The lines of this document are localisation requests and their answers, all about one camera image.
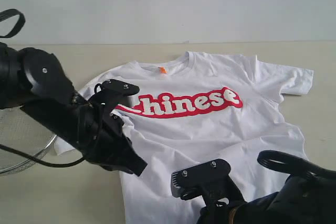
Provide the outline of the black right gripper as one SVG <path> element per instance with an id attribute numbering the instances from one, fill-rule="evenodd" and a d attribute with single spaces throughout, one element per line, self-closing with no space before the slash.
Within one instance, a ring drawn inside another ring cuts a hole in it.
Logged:
<path id="1" fill-rule="evenodd" d="M 197 224 L 233 224 L 238 208 L 245 203 L 245 201 L 233 201 L 226 204 L 223 201 L 217 201 L 209 206 L 205 206 L 200 210 Z"/>

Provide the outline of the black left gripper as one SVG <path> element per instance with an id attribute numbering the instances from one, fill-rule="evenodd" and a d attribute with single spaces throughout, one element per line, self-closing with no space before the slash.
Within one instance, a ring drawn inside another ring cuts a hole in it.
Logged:
<path id="1" fill-rule="evenodd" d="M 118 170 L 140 176 L 148 165 L 123 134 L 104 128 L 98 112 L 85 112 L 79 116 L 76 149 L 87 162 L 110 172 Z"/>

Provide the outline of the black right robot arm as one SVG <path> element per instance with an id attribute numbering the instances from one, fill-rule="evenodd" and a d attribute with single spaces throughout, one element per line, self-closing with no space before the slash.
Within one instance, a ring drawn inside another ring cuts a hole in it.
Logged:
<path id="1" fill-rule="evenodd" d="M 198 223 L 335 223 L 335 179 L 291 175 L 279 192 L 201 210 Z"/>

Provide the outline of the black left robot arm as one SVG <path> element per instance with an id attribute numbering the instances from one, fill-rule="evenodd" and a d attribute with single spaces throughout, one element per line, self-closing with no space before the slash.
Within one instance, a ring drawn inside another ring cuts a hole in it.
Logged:
<path id="1" fill-rule="evenodd" d="M 1 44 L 1 108 L 20 108 L 78 150 L 82 161 L 105 170 L 141 175 L 147 166 L 124 134 L 123 120 L 114 113 L 138 92 L 135 85 L 109 79 L 84 98 L 55 55 Z"/>

